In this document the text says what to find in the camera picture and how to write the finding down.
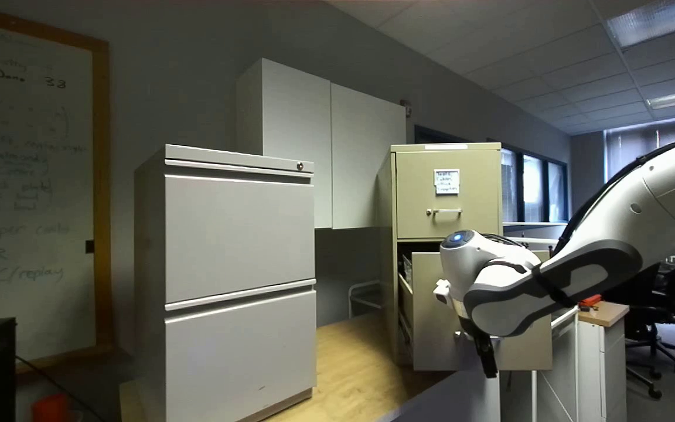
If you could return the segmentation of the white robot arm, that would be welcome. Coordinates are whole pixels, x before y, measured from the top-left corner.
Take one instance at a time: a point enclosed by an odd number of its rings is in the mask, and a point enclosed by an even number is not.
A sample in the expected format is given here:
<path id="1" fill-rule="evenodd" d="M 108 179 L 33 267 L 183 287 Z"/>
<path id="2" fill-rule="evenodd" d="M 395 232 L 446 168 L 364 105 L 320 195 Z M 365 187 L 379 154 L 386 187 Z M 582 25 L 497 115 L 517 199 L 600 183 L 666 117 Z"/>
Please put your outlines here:
<path id="1" fill-rule="evenodd" d="M 675 144 L 615 172 L 571 216 L 546 260 L 505 236 L 450 232 L 433 296 L 455 309 L 482 372 L 495 378 L 495 338 L 515 338 L 667 255 L 675 255 Z"/>

